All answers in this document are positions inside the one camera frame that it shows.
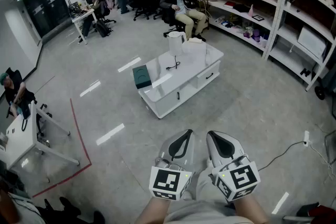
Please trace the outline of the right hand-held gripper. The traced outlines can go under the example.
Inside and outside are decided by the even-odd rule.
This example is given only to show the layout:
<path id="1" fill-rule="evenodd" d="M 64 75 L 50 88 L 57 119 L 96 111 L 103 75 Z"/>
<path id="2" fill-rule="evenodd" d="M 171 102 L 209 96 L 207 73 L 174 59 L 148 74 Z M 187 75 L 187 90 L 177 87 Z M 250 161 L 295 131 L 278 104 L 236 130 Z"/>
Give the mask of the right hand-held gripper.
<path id="1" fill-rule="evenodd" d="M 208 131 L 207 148 L 214 168 L 214 185 L 228 202 L 250 195 L 260 183 L 255 162 L 236 138 L 220 131 Z"/>

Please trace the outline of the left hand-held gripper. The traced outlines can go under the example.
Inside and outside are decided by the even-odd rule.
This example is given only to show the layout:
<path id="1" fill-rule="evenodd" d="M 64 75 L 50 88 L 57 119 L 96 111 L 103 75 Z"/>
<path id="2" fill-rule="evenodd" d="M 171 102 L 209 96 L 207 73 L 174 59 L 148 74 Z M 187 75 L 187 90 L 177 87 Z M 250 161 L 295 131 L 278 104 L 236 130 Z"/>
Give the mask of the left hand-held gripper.
<path id="1" fill-rule="evenodd" d="M 194 147 L 195 135 L 191 129 L 164 141 L 151 167 L 149 190 L 153 197 L 173 201 L 182 198 L 195 173 Z"/>

